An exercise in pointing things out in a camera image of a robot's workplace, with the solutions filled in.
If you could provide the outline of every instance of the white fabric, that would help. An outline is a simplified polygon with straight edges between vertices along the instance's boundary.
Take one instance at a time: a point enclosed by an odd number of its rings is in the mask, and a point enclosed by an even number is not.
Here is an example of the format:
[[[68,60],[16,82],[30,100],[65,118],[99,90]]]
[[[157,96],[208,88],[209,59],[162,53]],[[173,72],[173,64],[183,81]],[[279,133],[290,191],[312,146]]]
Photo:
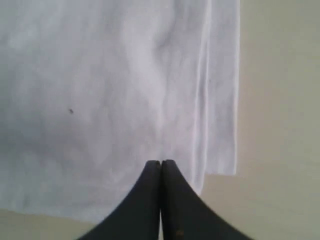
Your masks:
[[[98,222],[147,160],[235,173],[236,0],[0,3],[0,208]]]

